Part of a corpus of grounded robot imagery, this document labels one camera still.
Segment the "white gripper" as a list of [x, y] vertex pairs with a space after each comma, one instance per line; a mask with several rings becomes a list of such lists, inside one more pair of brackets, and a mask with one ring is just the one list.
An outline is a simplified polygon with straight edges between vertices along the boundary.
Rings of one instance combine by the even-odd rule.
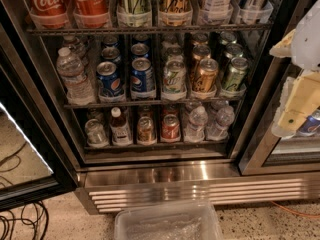
[[[270, 49], [269, 54], [277, 58], [290, 57], [295, 32], [293, 29], [285, 35]], [[279, 101], [271, 132], [280, 138], [292, 137], [320, 106], [320, 72], [303, 69], [299, 77], [288, 77]]]

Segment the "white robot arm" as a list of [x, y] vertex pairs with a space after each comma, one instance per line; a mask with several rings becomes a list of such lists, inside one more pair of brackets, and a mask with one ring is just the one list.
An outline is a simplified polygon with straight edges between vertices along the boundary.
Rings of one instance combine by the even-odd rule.
[[302, 69], [288, 77], [283, 85], [280, 105], [275, 112], [271, 132], [277, 137], [291, 137], [320, 106], [320, 0], [269, 54], [285, 58]]

